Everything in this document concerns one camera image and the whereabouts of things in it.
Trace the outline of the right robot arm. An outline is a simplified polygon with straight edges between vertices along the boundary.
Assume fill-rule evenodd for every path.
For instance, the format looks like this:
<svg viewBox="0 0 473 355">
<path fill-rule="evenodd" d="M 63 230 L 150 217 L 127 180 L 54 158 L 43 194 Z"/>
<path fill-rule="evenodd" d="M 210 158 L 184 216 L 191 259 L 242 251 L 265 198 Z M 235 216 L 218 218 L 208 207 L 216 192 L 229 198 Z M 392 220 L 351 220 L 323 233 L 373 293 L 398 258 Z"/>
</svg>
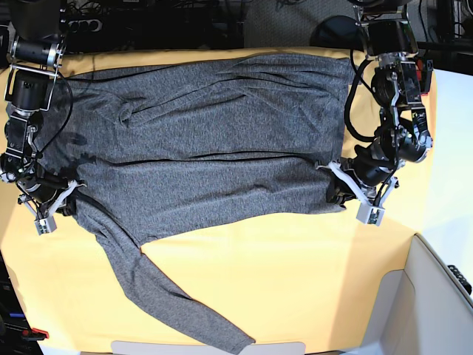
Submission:
<svg viewBox="0 0 473 355">
<path fill-rule="evenodd" d="M 68 198 L 83 185 L 48 172 L 40 163 L 46 151 L 35 140 L 50 108 L 66 48 L 66 1 L 7 1 L 9 22 L 1 25 L 1 49 L 10 71 L 4 99 L 11 112 L 4 126 L 1 180 L 21 191 L 18 204 L 35 218 L 41 234 L 55 230 L 55 213 L 68 214 Z"/>
</svg>

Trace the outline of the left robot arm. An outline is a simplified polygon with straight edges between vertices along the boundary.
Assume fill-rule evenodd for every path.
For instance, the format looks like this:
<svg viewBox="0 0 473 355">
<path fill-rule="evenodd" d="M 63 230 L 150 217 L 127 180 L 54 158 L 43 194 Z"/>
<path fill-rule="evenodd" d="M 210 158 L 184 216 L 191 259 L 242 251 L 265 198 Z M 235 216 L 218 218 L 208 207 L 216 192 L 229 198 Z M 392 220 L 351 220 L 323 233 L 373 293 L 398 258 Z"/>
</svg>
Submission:
<svg viewBox="0 0 473 355">
<path fill-rule="evenodd" d="M 313 31 L 311 44 L 362 50 L 344 105 L 348 132 L 367 146 L 336 167 L 335 199 L 358 198 L 376 208 L 397 184 L 395 172 L 406 162 L 419 163 L 432 148 L 422 95 L 430 88 L 429 63 L 418 58 L 418 45 L 407 15 L 407 1 L 353 1 L 355 16 L 332 16 Z M 358 86 L 363 84 L 380 106 L 380 125 L 359 133 L 350 118 Z"/>
</svg>

